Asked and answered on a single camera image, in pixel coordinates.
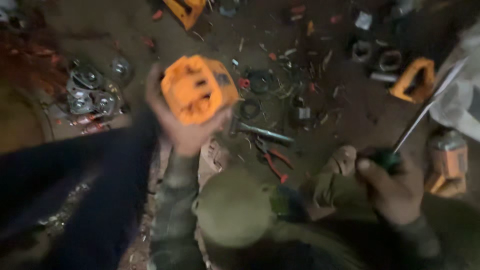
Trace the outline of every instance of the forearm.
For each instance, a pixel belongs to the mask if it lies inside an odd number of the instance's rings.
[[[181,157],[172,151],[165,177],[155,195],[151,229],[151,263],[157,269],[204,269],[194,232],[197,218],[192,204],[198,194],[199,155]]]
[[[397,260],[404,269],[445,269],[446,261],[441,242],[423,215],[405,225],[388,223],[380,215],[379,220],[393,233]]]
[[[158,124],[148,108],[112,143],[89,194],[46,261],[45,269],[116,269],[144,208]]]

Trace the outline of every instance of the dirt floor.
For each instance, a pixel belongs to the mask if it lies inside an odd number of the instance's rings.
[[[134,67],[135,77],[123,90],[125,99],[135,110],[144,97],[144,79],[150,65],[156,61],[169,66],[183,55],[201,54],[217,59],[225,64],[236,81],[240,75],[233,69],[232,59],[239,62],[238,70],[245,68],[271,69],[281,84],[290,85],[292,80],[278,62],[269,59],[273,52],[277,56],[286,50],[296,48],[290,56],[298,65],[294,70],[308,75],[310,62],[318,66],[332,51],[332,57],[322,77],[317,80],[319,89],[308,91],[306,85],[299,88],[311,107],[312,114],[318,116],[315,128],[292,128],[286,119],[288,99],[280,100],[273,94],[256,96],[243,92],[244,98],[258,98],[262,101],[265,118],[260,115],[246,121],[251,125],[283,132],[296,139],[295,145],[286,148],[276,146],[292,161],[294,170],[280,166],[290,175],[289,184],[295,185],[308,174],[314,174],[340,145],[352,144],[358,149],[371,146],[391,146],[402,133],[408,121],[419,108],[388,95],[385,84],[368,78],[372,65],[354,63],[349,46],[358,38],[372,41],[387,41],[399,48],[404,59],[426,56],[441,63],[453,48],[456,34],[470,25],[480,10],[480,3],[470,1],[427,1],[429,8],[409,18],[400,34],[391,34],[391,27],[382,26],[375,18],[372,31],[362,31],[354,26],[352,14],[361,9],[377,14],[381,11],[381,1],[350,0],[305,0],[305,19],[286,25],[282,23],[282,10],[289,5],[287,0],[249,1],[239,7],[234,18],[206,11],[203,20],[210,23],[210,31],[199,31],[202,36],[187,33],[169,12],[164,12],[160,20],[153,21],[152,10],[145,1],[128,0],[69,0],[47,2],[43,7],[49,26],[61,35],[61,48],[64,54],[89,59],[101,72],[110,74],[110,63],[117,55],[117,43],[122,54]],[[331,22],[332,16],[340,18]],[[315,32],[306,37],[306,24],[312,20]],[[71,38],[72,33],[106,33],[102,38]],[[156,50],[152,52],[142,37],[151,37]],[[244,39],[243,49],[239,44]],[[341,86],[334,95],[335,88]],[[421,122],[403,147],[423,168],[428,167],[425,144],[432,129],[436,127],[428,119]],[[261,164],[257,150],[250,148],[246,135],[231,138],[226,132],[218,135],[220,143],[229,149],[231,162],[245,163],[245,166],[258,174],[265,175],[266,181],[276,181],[268,166]],[[480,145],[469,142],[470,162],[480,160]],[[479,169],[470,167],[469,180],[480,175]],[[466,198],[480,203],[475,194],[480,185],[471,182]],[[144,269],[148,241],[145,228],[137,238],[133,249],[122,262],[122,269]]]

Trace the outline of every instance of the metal part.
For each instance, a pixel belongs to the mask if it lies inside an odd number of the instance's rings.
[[[125,76],[123,78],[126,79],[130,76],[131,70],[126,62],[117,60],[116,67],[118,71],[123,72]],[[92,66],[79,61],[75,64],[77,66],[72,69],[66,85],[70,93],[67,97],[70,112],[72,114],[99,112],[106,116],[120,112],[123,99],[118,86],[111,80],[105,79]]]
[[[92,133],[103,131],[108,126],[108,124],[110,124],[110,122],[111,120],[104,121],[104,122],[90,123],[82,130],[82,134],[85,135],[85,134],[92,134]]]
[[[94,92],[91,94],[94,100],[93,109],[105,115],[111,115],[115,109],[115,99],[107,92]]]
[[[352,59],[357,63],[365,63],[372,56],[372,44],[359,40],[352,47]]]
[[[240,104],[240,115],[247,119],[253,119],[260,114],[260,104],[258,101],[252,98],[247,98],[242,104]]]
[[[371,14],[360,11],[357,20],[355,21],[355,26],[363,30],[369,30],[370,26],[372,25],[372,21],[373,16]]]
[[[0,23],[7,23],[8,21],[8,14],[2,8],[0,8]]]
[[[78,87],[90,90],[97,89],[103,85],[103,76],[91,65],[79,63],[71,72],[70,78]]]
[[[86,125],[93,122],[95,119],[102,117],[103,113],[89,113],[80,115],[75,121],[70,122],[70,125]]]
[[[400,68],[402,64],[402,53],[398,50],[388,50],[380,56],[378,65],[385,72],[392,72]]]
[[[397,74],[388,74],[381,72],[372,72],[370,78],[375,81],[381,81],[386,83],[396,83],[400,76]]]
[[[426,102],[424,102],[424,104],[422,105],[422,108],[415,115],[415,118],[412,119],[411,123],[407,126],[403,134],[395,143],[393,153],[398,152],[402,144],[405,142],[408,136],[412,133],[412,131],[418,125],[420,120],[422,120],[425,114],[427,114],[428,110],[430,109],[432,104],[436,101],[437,97],[439,97],[445,91],[445,89],[447,89],[450,83],[455,79],[455,77],[458,75],[460,70],[463,68],[467,60],[468,60],[468,57],[459,60],[452,68],[450,68],[446,76],[437,83],[433,91],[433,95]]]
[[[127,85],[132,79],[132,67],[124,57],[117,56],[113,59],[112,77],[123,86]]]
[[[82,98],[68,95],[67,101],[72,114],[85,114],[93,111],[93,101],[89,95]]]
[[[251,132],[251,133],[258,134],[258,135],[261,135],[261,136],[264,136],[264,137],[268,137],[268,138],[271,138],[273,140],[284,142],[284,143],[287,143],[287,144],[291,144],[291,143],[295,142],[295,140],[291,137],[287,137],[287,136],[284,136],[284,135],[281,135],[281,134],[278,134],[278,133],[274,133],[274,132],[271,132],[271,131],[268,131],[268,130],[265,130],[265,129],[261,129],[261,128],[258,128],[258,127],[249,126],[249,125],[247,125],[243,122],[240,122],[238,120],[238,118],[234,117],[234,118],[232,118],[232,121],[231,121],[231,124],[230,124],[229,133],[230,133],[230,135],[235,135],[239,132]]]

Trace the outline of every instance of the motor part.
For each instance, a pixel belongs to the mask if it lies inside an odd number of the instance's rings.
[[[122,86],[126,86],[132,79],[132,67],[124,57],[117,56],[113,59],[112,78]]]
[[[260,114],[260,103],[255,99],[248,98],[240,105],[240,116],[247,120],[253,119]]]
[[[80,115],[75,119],[74,121],[70,122],[70,125],[86,125],[94,120],[102,117],[104,114],[103,113],[88,113],[84,115]]]
[[[97,132],[101,132],[101,131],[104,131],[106,130],[106,128],[108,127],[108,125],[110,124],[111,120],[110,121],[104,121],[104,122],[93,122],[93,123],[90,123],[89,125],[87,125],[83,130],[82,130],[82,134],[83,135],[86,135],[86,134],[93,134],[93,133],[97,133]]]
[[[388,50],[380,56],[378,65],[384,72],[393,72],[400,68],[402,64],[402,53],[398,50]]]
[[[91,65],[80,63],[70,72],[70,78],[81,88],[90,90],[97,89],[103,85],[103,76]]]
[[[250,71],[247,78],[250,81],[250,89],[257,95],[267,93],[274,82],[274,76],[268,70]]]
[[[372,57],[372,44],[359,40],[352,47],[352,60],[357,63],[365,63]]]
[[[84,114],[94,110],[93,101],[89,95],[81,98],[75,98],[72,95],[68,95],[67,101],[72,114]]]

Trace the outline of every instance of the metal cylinder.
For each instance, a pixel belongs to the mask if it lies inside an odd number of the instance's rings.
[[[396,74],[373,72],[372,74],[370,74],[370,78],[375,81],[381,81],[386,83],[396,83],[399,76]]]
[[[284,136],[284,135],[281,135],[281,134],[278,134],[278,133],[274,133],[274,132],[271,132],[271,131],[268,131],[268,130],[265,130],[265,129],[261,129],[261,128],[258,128],[258,127],[249,126],[249,125],[247,125],[245,123],[242,123],[242,122],[239,123],[238,131],[252,132],[252,133],[263,135],[265,137],[269,137],[269,138],[272,138],[272,139],[275,139],[275,140],[278,140],[278,141],[282,141],[282,142],[285,142],[285,143],[295,142],[295,140],[291,137],[287,137],[287,136]]]

